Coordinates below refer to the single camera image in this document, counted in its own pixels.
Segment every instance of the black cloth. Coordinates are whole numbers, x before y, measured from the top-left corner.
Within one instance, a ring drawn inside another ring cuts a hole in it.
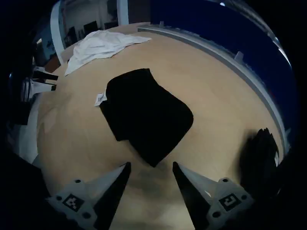
[[[115,77],[107,84],[106,97],[100,108],[116,140],[129,140],[153,167],[193,124],[188,106],[159,86],[149,69]]]
[[[249,138],[239,159],[241,186],[257,199],[276,171],[275,155],[278,148],[268,128],[260,129]]]

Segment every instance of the wooden table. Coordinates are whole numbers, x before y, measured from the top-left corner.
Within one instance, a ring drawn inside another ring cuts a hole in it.
[[[152,40],[97,59],[64,77],[59,67],[54,92],[44,93],[38,118],[38,152],[51,194],[75,178],[85,181],[127,161],[132,172],[111,229],[194,229],[172,173],[172,163],[213,180],[239,182],[238,153],[246,139],[268,127],[282,156],[281,138],[256,93],[224,64],[181,41],[149,32]],[[114,77],[150,68],[156,81],[186,103],[194,123],[175,149],[152,168],[128,141],[117,142],[99,107],[98,93]]]

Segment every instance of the blue wall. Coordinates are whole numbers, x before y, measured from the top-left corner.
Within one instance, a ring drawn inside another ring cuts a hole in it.
[[[194,32],[214,41],[233,54],[241,51],[243,61],[262,79],[277,105],[285,129],[297,130],[298,97],[294,75],[271,38],[241,14],[205,0],[153,0],[151,23]]]

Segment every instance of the clothing tag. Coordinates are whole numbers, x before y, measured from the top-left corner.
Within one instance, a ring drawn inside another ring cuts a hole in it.
[[[99,106],[103,101],[107,100],[106,97],[106,92],[102,94],[97,94],[95,105],[94,106]]]

